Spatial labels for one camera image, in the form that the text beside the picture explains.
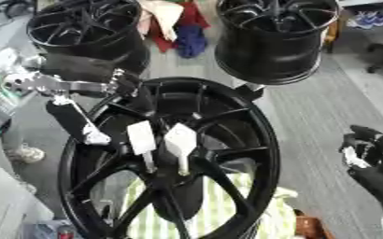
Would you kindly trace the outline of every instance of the blue cloth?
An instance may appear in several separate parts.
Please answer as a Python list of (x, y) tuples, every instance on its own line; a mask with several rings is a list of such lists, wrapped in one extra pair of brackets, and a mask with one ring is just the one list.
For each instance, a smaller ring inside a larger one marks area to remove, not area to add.
[(199, 25), (182, 25), (176, 29), (177, 54), (183, 58), (192, 58), (205, 51), (207, 40), (203, 28)]

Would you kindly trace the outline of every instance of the gray carpet floor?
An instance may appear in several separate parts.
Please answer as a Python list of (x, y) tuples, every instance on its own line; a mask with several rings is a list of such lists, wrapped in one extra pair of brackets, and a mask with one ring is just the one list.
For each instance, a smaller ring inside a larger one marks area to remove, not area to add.
[[(184, 60), (174, 51), (161, 54), (150, 46), (150, 77), (203, 77), (232, 85), (234, 79), (221, 71), (214, 61), (213, 49), (220, 23), (213, 1), (200, 1), (200, 8), (211, 23), (206, 30), (209, 46), (197, 58)], [(0, 29), (0, 49), (12, 46), (24, 54), (34, 52), (25, 37), (25, 18), (14, 26)], [(299, 192), (291, 200), (294, 207), (321, 218), (336, 238), (382, 238), (377, 202), (347, 175), (337, 152), (342, 135), (350, 124), (383, 131), (383, 70), (365, 73), (364, 67), (377, 59), (367, 56), (365, 46), (383, 42), (383, 27), (368, 32), (346, 29), (332, 55), (323, 54), (319, 71), (305, 81), (268, 87), (266, 95), (255, 102), (272, 122), (280, 143), (282, 171), (280, 185)], [(44, 109), (46, 99), (37, 98), (16, 116), (26, 140), (43, 148), (48, 158), (34, 165), (17, 165), (23, 178), (38, 187), (39, 198), (57, 216), (62, 216), (56, 191), (56, 171), (66, 140)], [(96, 100), (81, 98), (87, 108)]]

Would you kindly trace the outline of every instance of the pile of clothes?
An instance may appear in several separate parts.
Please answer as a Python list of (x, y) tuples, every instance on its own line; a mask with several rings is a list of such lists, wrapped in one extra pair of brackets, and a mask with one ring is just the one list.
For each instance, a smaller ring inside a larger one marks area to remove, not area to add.
[(356, 16), (348, 19), (347, 26), (362, 29), (372, 29), (375, 26), (383, 26), (383, 10), (360, 11)]
[(207, 46), (204, 29), (209, 24), (193, 2), (140, 0), (139, 33), (148, 35), (160, 52), (176, 49), (179, 56), (192, 58)]

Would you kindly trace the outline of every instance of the green striped fabric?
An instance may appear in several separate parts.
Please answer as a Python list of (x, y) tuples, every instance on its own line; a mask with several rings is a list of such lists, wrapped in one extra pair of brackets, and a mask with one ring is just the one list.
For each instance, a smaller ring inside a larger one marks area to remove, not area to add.
[[(228, 177), (244, 196), (248, 195), (251, 186), (251, 178), (248, 174), (230, 174)], [(122, 212), (144, 189), (145, 185), (139, 179), (130, 185)], [(204, 178), (204, 195), (202, 208), (196, 216), (186, 222), (192, 238), (198, 238), (214, 231), (235, 213), (235, 205), (231, 197), (217, 183), (207, 177)], [(179, 238), (175, 225), (158, 217), (152, 205), (149, 205), (134, 219), (129, 228), (129, 235), (135, 239)]]

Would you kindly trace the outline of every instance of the red cloth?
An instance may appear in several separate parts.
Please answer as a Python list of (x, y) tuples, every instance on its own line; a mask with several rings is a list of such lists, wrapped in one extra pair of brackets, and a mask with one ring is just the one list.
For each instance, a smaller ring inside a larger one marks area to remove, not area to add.
[(200, 13), (199, 8), (194, 2), (185, 2), (180, 3), (180, 5), (184, 6), (184, 10), (181, 13), (181, 17), (178, 20), (178, 25), (199, 25), (202, 28), (209, 27), (209, 23), (205, 20), (202, 13)]
[[(210, 26), (209, 23), (207, 23), (207, 21), (205, 20), (202, 13), (200, 13), (197, 5), (193, 1), (179, 4), (184, 6), (184, 9), (181, 13), (180, 19), (177, 22), (177, 25), (197, 24), (202, 28)], [(152, 18), (151, 20), (149, 35), (151, 39), (155, 42), (155, 44), (157, 44), (157, 47), (158, 49), (160, 49), (160, 52), (166, 52), (169, 49), (173, 49), (176, 46), (174, 42), (165, 40), (165, 38), (163, 38), (163, 33), (161, 31), (160, 25), (155, 20), (155, 18)]]

